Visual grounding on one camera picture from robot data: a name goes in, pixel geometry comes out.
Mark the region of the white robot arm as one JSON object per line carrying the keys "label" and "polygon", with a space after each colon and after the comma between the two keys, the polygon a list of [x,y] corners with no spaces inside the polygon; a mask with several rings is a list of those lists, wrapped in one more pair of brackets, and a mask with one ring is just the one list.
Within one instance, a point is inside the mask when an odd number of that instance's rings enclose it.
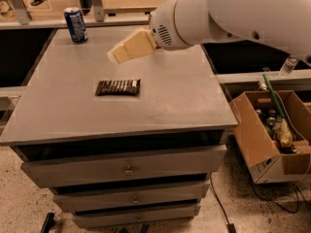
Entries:
{"label": "white robot arm", "polygon": [[108,51],[114,63],[206,43],[248,40],[311,58],[311,0],[168,0],[139,29]]}

